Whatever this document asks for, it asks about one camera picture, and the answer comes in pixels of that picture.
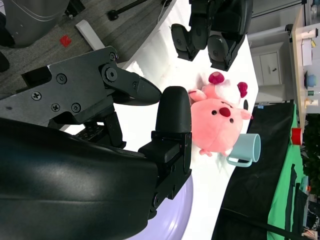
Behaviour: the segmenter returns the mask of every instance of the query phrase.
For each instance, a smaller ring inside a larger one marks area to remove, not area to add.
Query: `cabinet door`
[[[253,62],[255,77],[256,77],[256,81],[258,83],[258,86],[263,86],[264,85],[264,77],[262,75],[260,56],[253,56],[252,62]]]
[[[280,83],[278,54],[276,52],[260,55],[263,84],[277,85]]]

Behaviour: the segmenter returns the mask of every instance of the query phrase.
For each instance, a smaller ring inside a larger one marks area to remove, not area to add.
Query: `plush toy nose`
[[[230,117],[230,115],[231,115],[231,112],[230,112],[229,108],[227,108],[227,107],[220,108],[219,113],[224,117]]]

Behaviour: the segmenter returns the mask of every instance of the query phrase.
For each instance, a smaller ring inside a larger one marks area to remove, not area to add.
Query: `white box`
[[[302,62],[303,66],[312,65],[312,46],[311,38],[302,40]]]

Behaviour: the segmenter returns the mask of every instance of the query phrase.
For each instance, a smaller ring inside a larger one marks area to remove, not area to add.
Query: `red block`
[[[72,42],[72,40],[68,37],[68,35],[64,35],[62,38],[60,38],[60,43],[65,48],[68,47],[71,42]]]

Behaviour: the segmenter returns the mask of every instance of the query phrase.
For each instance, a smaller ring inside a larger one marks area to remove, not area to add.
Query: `white cabinet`
[[[283,43],[275,43],[251,49],[253,67],[258,86],[282,84],[279,49]]]
[[[276,52],[260,55],[264,85],[280,84],[278,54]]]
[[[258,82],[258,86],[264,85],[264,77],[262,75],[261,61],[260,56],[252,57],[253,67],[255,71],[256,80]]]

